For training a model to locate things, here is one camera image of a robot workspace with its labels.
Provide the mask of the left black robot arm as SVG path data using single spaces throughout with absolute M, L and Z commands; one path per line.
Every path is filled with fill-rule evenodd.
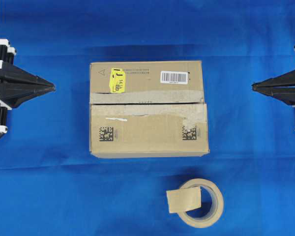
M 55 85 L 14 65 L 17 51 L 0 39 L 0 135 L 6 134 L 7 112 L 22 103 L 55 90 Z

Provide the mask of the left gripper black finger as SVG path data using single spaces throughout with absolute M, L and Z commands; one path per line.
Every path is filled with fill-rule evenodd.
M 14 109 L 28 100 L 55 90 L 55 87 L 47 86 L 6 87 L 0 90 L 0 100 Z
M 54 87 L 54 84 L 42 79 L 39 76 L 32 75 L 13 64 L 0 60 L 0 79 L 12 83 L 33 84 Z

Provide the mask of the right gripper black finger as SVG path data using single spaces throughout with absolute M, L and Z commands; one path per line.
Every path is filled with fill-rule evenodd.
M 274 87 L 293 87 L 295 86 L 295 70 L 270 78 L 259 83 L 254 83 L 253 88 L 274 88 Z
M 252 90 L 266 96 L 280 100 L 287 105 L 295 105 L 295 88 L 252 87 Z

